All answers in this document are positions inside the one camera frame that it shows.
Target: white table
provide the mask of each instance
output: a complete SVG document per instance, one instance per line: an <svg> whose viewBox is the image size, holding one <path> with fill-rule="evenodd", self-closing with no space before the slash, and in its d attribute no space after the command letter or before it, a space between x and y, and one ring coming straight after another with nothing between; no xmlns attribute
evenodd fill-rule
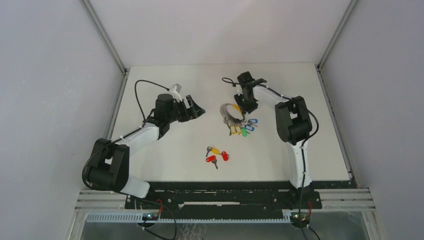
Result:
<svg viewBox="0 0 424 240"><path fill-rule="evenodd" d="M149 80L170 87L182 86L181 96L191 95L206 113L185 123L174 122L160 140L135 153L130 174L146 181L288 181L291 168L287 148L276 130L275 113L259 104L250 118L258 128L247 137L229 136L219 113L224 103L235 103L236 88L221 81L237 80L250 71L282 94L302 96L319 120L319 132L309 140L309 171L313 181L349 180L323 91L312 63L208 64L133 66L120 104L112 139L128 133L143 120L134 94L134 83ZM138 97L146 116L155 107L158 94L165 90L149 83L138 84ZM207 146L230 155L229 161L217 156L218 170L205 161Z"/></svg>

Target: gray floor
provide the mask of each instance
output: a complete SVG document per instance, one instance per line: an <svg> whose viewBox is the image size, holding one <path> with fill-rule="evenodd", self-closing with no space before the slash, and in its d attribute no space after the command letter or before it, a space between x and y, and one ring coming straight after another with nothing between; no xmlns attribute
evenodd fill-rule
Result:
<svg viewBox="0 0 424 240"><path fill-rule="evenodd" d="M313 213L310 225L322 240L368 240L360 212ZM155 233L171 238L174 225L158 224L150 228ZM309 240L317 237L305 229ZM85 224L84 240L140 239L157 240L135 223ZM303 240L300 229L283 223L191 223L178 224L177 240Z"/></svg>

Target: red key tag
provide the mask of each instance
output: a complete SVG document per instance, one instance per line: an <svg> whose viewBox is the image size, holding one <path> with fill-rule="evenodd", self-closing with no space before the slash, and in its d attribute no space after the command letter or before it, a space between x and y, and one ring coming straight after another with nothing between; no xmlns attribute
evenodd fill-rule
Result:
<svg viewBox="0 0 424 240"><path fill-rule="evenodd" d="M216 159L217 159L217 157L215 155L212 155L212 156L206 158L206 162L210 163L210 162L212 162L213 160L216 160Z"/></svg>
<svg viewBox="0 0 424 240"><path fill-rule="evenodd" d="M230 159L230 155L227 154L227 152L223 151L221 152L222 155L222 159L224 159L224 161L228 161L228 159Z"/></svg>

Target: robotic arm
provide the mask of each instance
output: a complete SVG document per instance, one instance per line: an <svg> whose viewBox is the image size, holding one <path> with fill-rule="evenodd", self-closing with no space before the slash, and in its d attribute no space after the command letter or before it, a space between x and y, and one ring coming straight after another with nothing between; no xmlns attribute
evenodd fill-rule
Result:
<svg viewBox="0 0 424 240"><path fill-rule="evenodd" d="M121 136L120 140L98 139L91 157L84 167L82 177L94 189L110 190L144 198L149 183L130 175L131 156L149 143L159 140L170 129L170 124L196 119L206 111L190 95L186 101L180 96L181 86L173 85L167 93L157 96L153 116L148 116L144 126Z"/></svg>
<svg viewBox="0 0 424 240"><path fill-rule="evenodd" d="M299 190L305 174L303 186L309 186L312 180L308 168L307 139L312 131L312 123L303 97L284 97L263 85L262 83L267 82L264 79L253 79L248 71L240 74L237 80L239 85L237 85L237 94L234 99L244 113L250 114L257 109L258 101L265 102L266 105L275 109L277 133L287 145L292 172L290 183L296 190Z"/></svg>

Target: white wall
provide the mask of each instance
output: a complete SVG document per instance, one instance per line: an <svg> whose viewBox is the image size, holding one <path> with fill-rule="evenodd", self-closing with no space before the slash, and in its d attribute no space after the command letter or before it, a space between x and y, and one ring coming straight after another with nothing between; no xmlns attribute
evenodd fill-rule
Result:
<svg viewBox="0 0 424 240"><path fill-rule="evenodd" d="M0 29L0 239L63 239L121 74L77 0L1 1Z"/></svg>
<svg viewBox="0 0 424 240"><path fill-rule="evenodd" d="M424 2L361 1L324 77L390 240L423 239Z"/></svg>
<svg viewBox="0 0 424 240"><path fill-rule="evenodd" d="M126 67L318 63L350 0L92 0Z"/></svg>

